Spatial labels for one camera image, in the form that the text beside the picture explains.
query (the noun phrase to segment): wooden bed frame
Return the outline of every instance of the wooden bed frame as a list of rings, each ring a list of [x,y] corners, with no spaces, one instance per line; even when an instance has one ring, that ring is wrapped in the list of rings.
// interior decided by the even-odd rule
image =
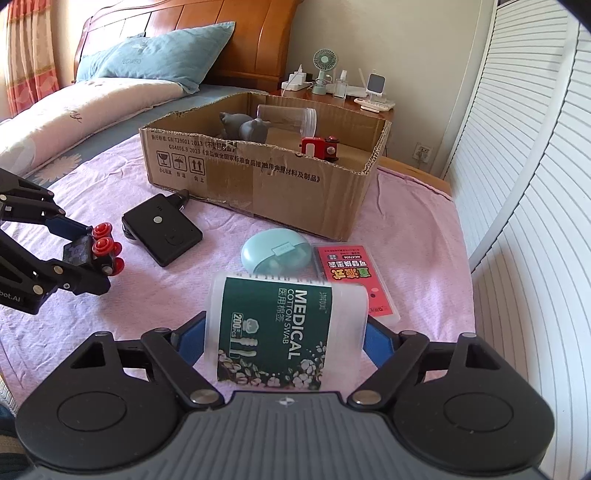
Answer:
[[[122,0],[99,10],[82,31],[74,78],[82,55],[124,38],[235,21],[236,30],[204,83],[277,90],[285,75],[291,22],[303,0]]]

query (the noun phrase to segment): gray elephant figurine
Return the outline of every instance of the gray elephant figurine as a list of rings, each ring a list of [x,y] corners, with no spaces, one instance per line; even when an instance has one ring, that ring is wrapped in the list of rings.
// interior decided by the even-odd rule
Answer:
[[[224,127],[222,138],[226,140],[243,140],[245,142],[266,143],[271,122],[260,118],[252,118],[244,113],[220,113]]]

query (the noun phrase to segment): pink bedsheet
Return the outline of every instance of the pink bedsheet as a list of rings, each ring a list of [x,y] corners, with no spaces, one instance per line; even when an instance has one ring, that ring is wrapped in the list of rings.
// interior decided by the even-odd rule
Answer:
[[[203,231],[203,241],[169,267],[159,267],[141,247],[126,242],[119,228],[121,214],[161,192],[147,181],[139,136],[81,165],[52,189],[69,217],[117,226],[114,235],[124,245],[126,268],[102,297],[59,290],[36,316],[0,307],[0,368],[19,404],[93,332],[110,330],[115,339],[135,339],[155,327],[175,329],[204,310],[212,275],[243,271],[242,244],[274,226],[191,201],[184,212]],[[38,257],[61,258],[66,242],[45,228],[4,228]],[[456,208],[445,194],[379,170],[350,241],[366,245],[378,263],[401,315],[397,325],[389,325],[395,331],[412,329],[431,340],[455,341],[461,332],[474,330],[466,248]],[[359,382],[374,370],[364,356]]]

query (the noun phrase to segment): red roller wheel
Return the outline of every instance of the red roller wheel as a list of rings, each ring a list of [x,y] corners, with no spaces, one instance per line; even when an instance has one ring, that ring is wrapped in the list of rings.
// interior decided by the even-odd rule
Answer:
[[[92,229],[92,238],[98,240],[99,238],[109,236],[112,231],[113,225],[107,222],[101,223],[100,225],[97,225]]]
[[[92,246],[92,252],[97,257],[105,257],[115,249],[115,242],[110,236],[99,238]]]
[[[123,259],[121,257],[115,258],[115,270],[111,276],[114,277],[115,275],[119,275],[124,268],[125,262],[123,261]]]
[[[123,251],[123,245],[121,245],[119,242],[115,242],[115,249],[113,250],[114,256],[116,256],[116,257],[120,256],[122,251]]]

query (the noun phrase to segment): white duvet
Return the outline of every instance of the white duvet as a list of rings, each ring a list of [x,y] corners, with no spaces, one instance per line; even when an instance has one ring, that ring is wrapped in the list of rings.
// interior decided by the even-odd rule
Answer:
[[[76,83],[0,124],[0,167],[27,175],[92,134],[184,95],[178,83],[166,80]]]

